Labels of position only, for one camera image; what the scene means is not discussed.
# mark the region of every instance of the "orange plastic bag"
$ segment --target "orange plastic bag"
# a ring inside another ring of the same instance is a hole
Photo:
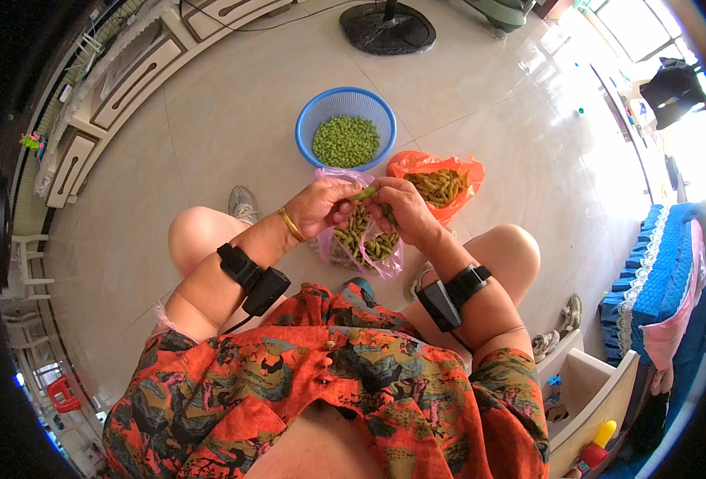
[[[486,176],[483,163],[476,162],[473,155],[468,156],[467,161],[463,162],[456,156],[441,159],[421,151],[402,151],[393,156],[390,162],[387,163],[387,176],[403,178],[408,173],[432,173],[442,168],[452,169],[460,176],[469,172],[467,177],[467,189],[459,193],[454,201],[447,206],[436,208],[430,203],[425,202],[427,209],[433,213],[435,219],[437,219],[441,225],[445,226],[449,224],[456,212],[467,204],[470,198],[475,196],[475,193],[478,192],[483,178]]]

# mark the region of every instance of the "blue colander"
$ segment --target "blue colander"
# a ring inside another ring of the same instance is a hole
[[[313,154],[315,130],[320,126],[320,122],[328,121],[339,115],[371,120],[380,135],[380,148],[374,154],[374,159],[353,169],[362,172],[377,165],[396,143],[396,116],[385,100],[363,88],[332,88],[310,100],[297,118],[297,127],[295,128],[297,147],[300,148],[302,156],[316,168],[326,165]]]

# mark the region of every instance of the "drawer handle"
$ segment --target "drawer handle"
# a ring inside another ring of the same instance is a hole
[[[78,156],[74,156],[73,159],[71,160],[71,166],[68,167],[68,172],[65,174],[65,177],[63,178],[63,184],[60,186],[60,190],[58,190],[58,195],[63,194],[63,190],[65,189],[65,184],[68,182],[68,177],[71,175],[71,170],[73,169],[74,166],[76,166],[76,162],[79,161]]]
[[[134,83],[132,83],[132,85],[127,89],[127,91],[125,91],[124,94],[121,95],[121,98],[119,98],[119,99],[116,101],[116,103],[113,104],[113,106],[111,107],[111,109],[112,109],[112,110],[116,110],[116,109],[118,108],[118,106],[121,105],[121,102],[124,101],[124,99],[127,97],[127,95],[129,94],[129,92],[132,91],[133,88],[137,87],[137,84],[140,82],[140,80],[142,80],[143,78],[145,78],[145,76],[146,76],[148,73],[152,72],[152,71],[155,70],[155,69],[156,69],[156,62],[153,62],[153,63],[151,63],[150,65],[148,65],[148,68],[145,69],[145,71],[143,72],[143,74],[141,74],[139,77],[137,77],[137,80],[135,80]]]
[[[234,9],[240,7],[241,5],[244,5],[247,3],[249,0],[241,0],[241,2],[234,3],[233,5],[230,5],[229,7],[221,8],[217,14],[221,17],[224,17],[225,15],[231,13]]]

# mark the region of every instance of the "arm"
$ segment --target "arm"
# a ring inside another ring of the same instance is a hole
[[[398,178],[378,178],[374,185],[378,188],[377,194],[371,201],[364,201],[380,227],[386,233],[391,231],[392,225],[382,217],[377,206],[389,203],[401,238],[425,254],[441,281],[450,281],[470,264],[479,265],[430,214],[414,185]],[[530,337],[522,328],[523,321],[510,296],[493,276],[459,313],[464,323],[454,332],[470,346],[474,364],[489,352],[501,348],[514,348],[533,356]]]
[[[353,205],[342,200],[359,190],[358,184],[320,178],[293,197],[286,211],[302,235],[312,238],[335,223],[347,224]],[[277,263],[298,243],[277,212],[230,241],[262,268]],[[217,331],[228,325],[244,297],[241,285],[220,269],[220,256],[214,252],[172,293],[166,316],[178,332],[201,342],[217,336]]]

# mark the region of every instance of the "gold bangle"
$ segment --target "gold bangle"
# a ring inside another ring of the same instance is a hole
[[[279,209],[279,214],[281,217],[284,219],[284,223],[286,223],[286,227],[289,228],[291,231],[291,234],[297,238],[297,241],[300,243],[305,243],[308,239],[300,233],[300,230],[295,226],[294,223],[291,222],[291,218],[289,217],[289,214],[286,212],[286,206],[281,206]]]

